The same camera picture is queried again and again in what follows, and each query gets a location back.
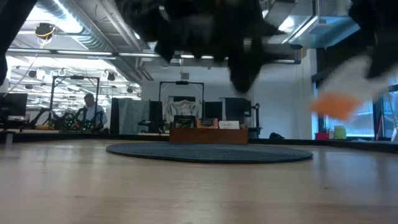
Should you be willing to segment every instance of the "person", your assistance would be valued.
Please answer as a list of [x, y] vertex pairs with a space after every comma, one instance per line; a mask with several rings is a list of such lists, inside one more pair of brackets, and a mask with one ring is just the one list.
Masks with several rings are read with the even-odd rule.
[[[95, 99], [94, 99], [94, 95], [91, 93], [87, 93], [85, 95], [85, 103], [86, 106], [85, 108], [87, 109], [87, 113], [86, 113], [86, 120], [91, 121], [94, 118], [94, 112], [95, 112]], [[103, 112], [103, 116], [102, 116], [102, 125], [105, 125], [108, 122], [108, 118], [106, 117], [106, 113], [104, 108], [102, 108], [102, 106], [97, 105], [97, 122], [96, 124], [100, 124], [100, 115], [98, 114], [100, 111]]]

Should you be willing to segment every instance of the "computer monitor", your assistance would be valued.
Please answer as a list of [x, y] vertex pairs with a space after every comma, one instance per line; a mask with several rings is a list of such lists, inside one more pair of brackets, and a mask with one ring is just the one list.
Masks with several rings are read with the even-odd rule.
[[27, 93], [0, 93], [0, 118], [25, 116]]

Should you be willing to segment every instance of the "white sign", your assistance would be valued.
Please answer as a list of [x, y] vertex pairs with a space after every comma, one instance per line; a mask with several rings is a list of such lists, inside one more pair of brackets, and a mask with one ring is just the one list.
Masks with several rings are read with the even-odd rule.
[[218, 126], [220, 129], [239, 129], [239, 121], [220, 121]]

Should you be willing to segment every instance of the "round rug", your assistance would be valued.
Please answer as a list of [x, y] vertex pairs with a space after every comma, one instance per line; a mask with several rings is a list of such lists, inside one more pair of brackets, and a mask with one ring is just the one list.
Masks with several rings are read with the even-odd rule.
[[122, 143], [108, 146], [106, 150], [148, 159], [214, 163], [293, 162], [312, 159], [313, 156], [311, 152], [286, 147], [169, 142]]

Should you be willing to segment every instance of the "wooden box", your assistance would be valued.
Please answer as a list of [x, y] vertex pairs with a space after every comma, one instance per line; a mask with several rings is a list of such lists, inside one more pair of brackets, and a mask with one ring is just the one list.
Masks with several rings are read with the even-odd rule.
[[247, 144], [247, 129], [170, 128], [172, 143]]

